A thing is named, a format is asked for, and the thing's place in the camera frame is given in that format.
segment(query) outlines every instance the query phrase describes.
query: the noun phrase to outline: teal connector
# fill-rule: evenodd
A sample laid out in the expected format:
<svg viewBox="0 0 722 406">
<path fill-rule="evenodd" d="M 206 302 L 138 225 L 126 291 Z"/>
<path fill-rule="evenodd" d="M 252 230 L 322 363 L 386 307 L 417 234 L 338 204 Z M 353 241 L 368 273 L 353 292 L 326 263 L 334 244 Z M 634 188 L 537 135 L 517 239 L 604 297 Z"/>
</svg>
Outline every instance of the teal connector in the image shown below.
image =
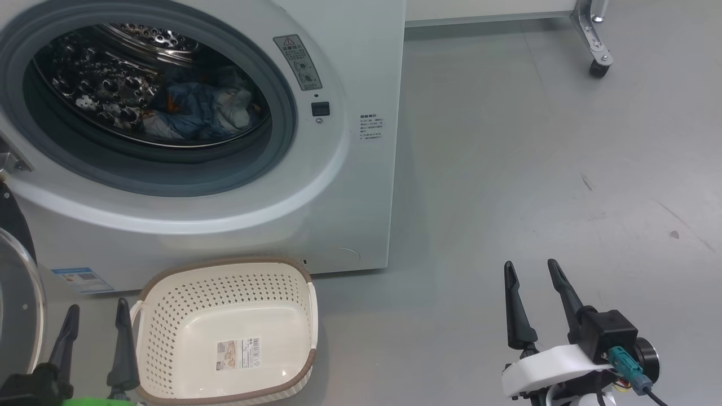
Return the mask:
<svg viewBox="0 0 722 406">
<path fill-rule="evenodd" d="M 644 374 L 639 363 L 624 348 L 613 347 L 609 350 L 608 359 L 614 369 L 632 384 L 636 394 L 643 396 L 646 394 L 645 389 L 652 389 L 652 381 Z"/>
</svg>

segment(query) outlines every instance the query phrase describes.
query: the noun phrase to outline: caster wheel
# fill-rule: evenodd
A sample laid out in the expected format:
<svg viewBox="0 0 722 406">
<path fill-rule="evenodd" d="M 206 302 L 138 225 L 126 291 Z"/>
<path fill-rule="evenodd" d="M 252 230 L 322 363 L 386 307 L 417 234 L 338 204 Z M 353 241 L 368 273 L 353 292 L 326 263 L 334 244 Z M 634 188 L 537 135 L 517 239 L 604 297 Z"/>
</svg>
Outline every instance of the caster wheel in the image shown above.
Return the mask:
<svg viewBox="0 0 722 406">
<path fill-rule="evenodd" d="M 602 77 L 604 77 L 606 72 L 609 71 L 610 66 L 611 65 L 600 65 L 596 61 L 592 61 L 591 66 L 589 67 L 589 74 L 601 79 Z"/>
</svg>

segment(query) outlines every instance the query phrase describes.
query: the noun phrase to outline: white wall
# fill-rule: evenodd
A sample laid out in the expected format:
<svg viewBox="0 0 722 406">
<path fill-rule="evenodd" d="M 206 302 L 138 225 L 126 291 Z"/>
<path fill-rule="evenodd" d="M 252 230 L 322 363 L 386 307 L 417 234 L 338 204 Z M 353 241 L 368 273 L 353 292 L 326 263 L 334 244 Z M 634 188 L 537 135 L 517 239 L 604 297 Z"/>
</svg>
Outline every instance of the white wall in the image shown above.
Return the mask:
<svg viewBox="0 0 722 406">
<path fill-rule="evenodd" d="M 407 0 L 407 22 L 468 19 L 505 14 L 566 12 L 575 0 Z"/>
</svg>

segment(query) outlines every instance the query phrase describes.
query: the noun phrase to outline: white washing machine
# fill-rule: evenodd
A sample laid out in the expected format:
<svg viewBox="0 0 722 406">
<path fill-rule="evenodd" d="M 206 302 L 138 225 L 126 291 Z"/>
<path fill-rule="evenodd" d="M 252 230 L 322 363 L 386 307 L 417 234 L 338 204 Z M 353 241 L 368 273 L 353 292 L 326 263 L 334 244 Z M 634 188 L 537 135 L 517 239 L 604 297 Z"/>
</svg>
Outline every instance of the white washing machine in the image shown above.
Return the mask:
<svg viewBox="0 0 722 406">
<path fill-rule="evenodd" d="M 38 263 L 83 293 L 230 256 L 385 267 L 404 8 L 1 2 L 2 174 Z"/>
</svg>

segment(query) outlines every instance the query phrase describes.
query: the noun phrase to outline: basket bottom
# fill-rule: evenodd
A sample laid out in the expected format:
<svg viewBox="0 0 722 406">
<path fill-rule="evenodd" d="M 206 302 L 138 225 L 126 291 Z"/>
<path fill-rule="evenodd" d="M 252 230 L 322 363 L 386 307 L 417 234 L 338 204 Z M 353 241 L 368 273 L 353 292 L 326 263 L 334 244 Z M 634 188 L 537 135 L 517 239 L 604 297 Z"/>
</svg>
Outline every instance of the basket bottom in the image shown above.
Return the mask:
<svg viewBox="0 0 722 406">
<path fill-rule="evenodd" d="M 226 305 L 186 320 L 174 353 L 175 398 L 267 389 L 288 382 L 308 359 L 308 317 L 296 303 Z"/>
</svg>

